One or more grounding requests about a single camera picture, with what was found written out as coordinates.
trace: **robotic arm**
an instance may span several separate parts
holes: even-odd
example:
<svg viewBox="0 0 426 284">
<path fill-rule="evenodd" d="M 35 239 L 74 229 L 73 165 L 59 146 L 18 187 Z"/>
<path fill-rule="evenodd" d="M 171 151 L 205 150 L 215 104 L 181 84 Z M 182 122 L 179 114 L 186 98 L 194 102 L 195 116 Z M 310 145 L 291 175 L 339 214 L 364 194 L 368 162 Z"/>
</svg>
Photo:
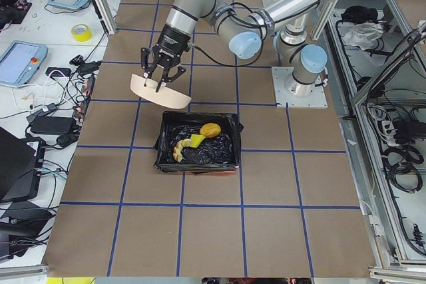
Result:
<svg viewBox="0 0 426 284">
<path fill-rule="evenodd" d="M 190 50 L 188 42 L 199 18 L 206 20 L 240 59 L 252 58 L 260 50 L 262 41 L 278 31 L 274 40 L 276 50 L 295 66 L 296 82 L 311 85 L 324 69 L 327 56 L 321 47 L 303 45 L 306 39 L 304 15 L 326 1 L 333 0 L 275 0 L 242 19 L 223 0 L 175 0 L 155 46 L 141 49 L 144 77 L 134 74 L 131 89 L 163 106 L 184 108 L 188 105 L 189 97 L 165 85 L 185 72 L 180 58 L 184 51 Z M 149 64 L 151 53 L 154 60 Z M 175 66 L 178 66 L 176 74 L 169 76 L 170 69 Z M 151 79 L 157 67 L 163 69 L 159 82 Z"/>
</svg>

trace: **black box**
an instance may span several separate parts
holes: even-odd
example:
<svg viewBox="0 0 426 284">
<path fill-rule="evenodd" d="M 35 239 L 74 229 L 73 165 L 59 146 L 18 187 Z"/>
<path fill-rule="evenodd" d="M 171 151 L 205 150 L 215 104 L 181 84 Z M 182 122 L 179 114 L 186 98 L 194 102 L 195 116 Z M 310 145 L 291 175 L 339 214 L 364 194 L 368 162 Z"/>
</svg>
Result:
<svg viewBox="0 0 426 284">
<path fill-rule="evenodd" d="M 190 138 L 191 134 L 199 134 L 200 128 L 211 122 L 219 124 L 221 134 L 215 138 L 206 138 L 197 149 L 183 149 L 183 161 L 175 161 L 172 154 L 176 143 Z M 158 151 L 154 167 L 166 173 L 233 172 L 240 166 L 242 129 L 237 114 L 166 111 L 162 115 L 160 136 L 154 146 Z M 215 154 L 204 153 L 212 162 L 197 163 L 188 159 L 184 153 L 197 156 L 197 153 L 202 154 L 206 150 L 215 150 Z"/>
</svg>

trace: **yellow sponge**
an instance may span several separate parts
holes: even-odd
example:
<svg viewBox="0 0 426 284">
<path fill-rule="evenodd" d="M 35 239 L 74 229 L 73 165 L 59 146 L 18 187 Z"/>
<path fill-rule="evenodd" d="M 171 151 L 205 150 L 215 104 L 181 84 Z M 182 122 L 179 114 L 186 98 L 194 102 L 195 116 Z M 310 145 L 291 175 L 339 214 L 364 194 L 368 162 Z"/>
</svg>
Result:
<svg viewBox="0 0 426 284">
<path fill-rule="evenodd" d="M 197 148 L 206 137 L 202 134 L 191 134 L 191 148 Z"/>
</svg>

